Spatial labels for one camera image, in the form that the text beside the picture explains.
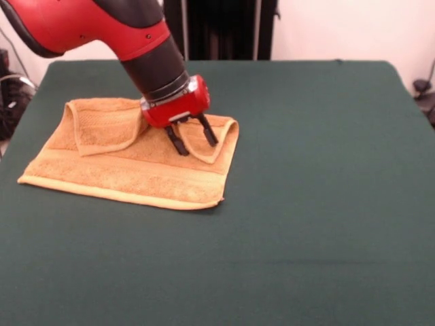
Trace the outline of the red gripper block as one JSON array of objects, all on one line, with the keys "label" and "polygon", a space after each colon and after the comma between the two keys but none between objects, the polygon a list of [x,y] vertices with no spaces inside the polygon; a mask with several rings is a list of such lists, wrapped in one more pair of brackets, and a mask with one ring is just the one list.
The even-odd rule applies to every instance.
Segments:
[{"label": "red gripper block", "polygon": [[155,128],[164,128],[169,140],[181,156],[188,156],[184,142],[176,135],[173,122],[198,115],[203,133],[210,146],[215,147],[218,139],[204,111],[210,107],[210,95],[205,80],[200,75],[190,77],[187,86],[177,94],[161,101],[150,102],[141,98],[140,106],[146,122]]}]

